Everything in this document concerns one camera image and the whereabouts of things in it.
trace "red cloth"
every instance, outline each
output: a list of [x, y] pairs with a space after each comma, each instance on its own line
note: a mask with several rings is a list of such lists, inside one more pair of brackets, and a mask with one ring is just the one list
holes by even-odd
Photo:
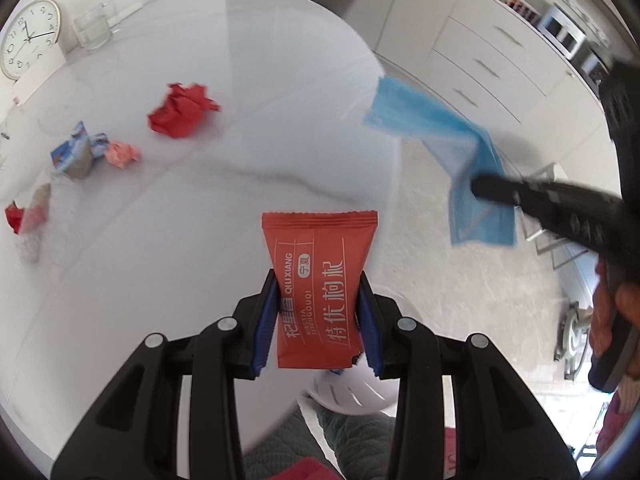
[[14, 233], [18, 234], [18, 232], [20, 232], [20, 226], [22, 225], [24, 209], [18, 208], [14, 202], [4, 210], [4, 215], [11, 229], [14, 230]]
[[444, 478], [456, 474], [456, 428], [444, 429]]
[[598, 456], [602, 456], [607, 449], [613, 444], [613, 441], [618, 437], [620, 431], [629, 420], [631, 413], [626, 415], [620, 415], [618, 410], [620, 409], [620, 395], [616, 392], [609, 403], [607, 413], [604, 415], [602, 421], [602, 429], [596, 440], [596, 450]]
[[171, 92], [164, 98], [164, 104], [148, 115], [149, 127], [159, 134], [174, 139], [189, 137], [204, 119], [204, 112], [220, 111], [220, 106], [207, 98], [206, 86], [195, 83], [189, 88], [178, 83], [168, 86]]
[[340, 480], [340, 477], [315, 458], [306, 457], [270, 480]]

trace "screw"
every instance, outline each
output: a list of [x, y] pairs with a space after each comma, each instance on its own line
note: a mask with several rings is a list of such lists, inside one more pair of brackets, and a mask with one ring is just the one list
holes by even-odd
[[410, 317], [401, 317], [398, 319], [398, 328], [404, 332], [411, 332], [415, 330], [417, 326], [418, 324], [415, 322], [415, 319]]
[[218, 322], [218, 330], [222, 330], [223, 332], [233, 330], [236, 326], [238, 326], [238, 322], [235, 317], [223, 317]]
[[489, 346], [489, 340], [484, 334], [473, 334], [471, 336], [471, 344], [476, 348], [487, 348]]
[[162, 334], [149, 334], [145, 339], [145, 346], [147, 348], [157, 348], [164, 341]]

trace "clock hand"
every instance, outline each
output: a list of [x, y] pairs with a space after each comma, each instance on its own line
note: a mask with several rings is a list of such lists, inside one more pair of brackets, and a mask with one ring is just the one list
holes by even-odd
[[40, 36], [46, 36], [47, 34], [55, 34], [56, 31], [52, 30], [51, 32], [45, 32], [44, 34], [38, 34], [37, 36], [32, 36], [31, 39], [34, 40], [35, 38], [39, 38]]
[[29, 29], [27, 28], [27, 20], [24, 20], [24, 30], [27, 32], [27, 41], [31, 43], [31, 35], [29, 34]]
[[14, 57], [16, 57], [18, 54], [20, 54], [20, 51], [22, 50], [22, 48], [23, 48], [26, 44], [27, 44], [27, 40], [26, 40], [26, 39], [22, 40], [22, 46], [18, 49], [18, 52], [16, 52], [16, 53], [14, 54]]

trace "crumpled pink paper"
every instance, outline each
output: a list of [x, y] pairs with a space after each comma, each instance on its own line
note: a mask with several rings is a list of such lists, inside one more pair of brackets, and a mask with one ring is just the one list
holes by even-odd
[[126, 142], [112, 140], [109, 143], [109, 148], [104, 153], [104, 158], [107, 159], [109, 164], [125, 168], [130, 162], [140, 160], [140, 150]]

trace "red tissue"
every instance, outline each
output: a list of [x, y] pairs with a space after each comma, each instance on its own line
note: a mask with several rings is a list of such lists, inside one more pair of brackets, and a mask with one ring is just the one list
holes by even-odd
[[9, 227], [14, 230], [14, 233], [18, 234], [22, 224], [22, 217], [24, 216], [24, 209], [18, 208], [14, 202], [4, 210], [4, 215]]
[[220, 111], [220, 106], [207, 98], [206, 86], [194, 83], [184, 88], [173, 83], [168, 87], [171, 92], [164, 98], [164, 104], [148, 115], [149, 127], [159, 134], [174, 139], [189, 137], [204, 119], [204, 112]]

